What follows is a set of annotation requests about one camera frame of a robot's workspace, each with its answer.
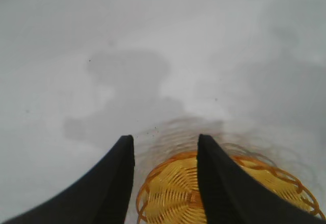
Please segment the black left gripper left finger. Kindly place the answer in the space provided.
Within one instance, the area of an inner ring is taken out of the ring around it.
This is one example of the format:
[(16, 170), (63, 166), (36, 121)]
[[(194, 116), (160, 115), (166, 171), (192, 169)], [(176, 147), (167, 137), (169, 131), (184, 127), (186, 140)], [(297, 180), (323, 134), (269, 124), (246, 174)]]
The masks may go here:
[(133, 137), (125, 135), (68, 188), (6, 223), (124, 223), (133, 178)]

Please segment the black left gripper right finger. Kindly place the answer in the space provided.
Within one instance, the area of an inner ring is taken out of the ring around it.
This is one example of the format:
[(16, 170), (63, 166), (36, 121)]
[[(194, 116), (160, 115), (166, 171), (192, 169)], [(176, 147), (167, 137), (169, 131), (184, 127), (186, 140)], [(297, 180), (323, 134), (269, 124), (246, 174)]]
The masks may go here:
[(210, 135), (199, 136), (199, 192), (208, 223), (324, 223), (240, 168)]

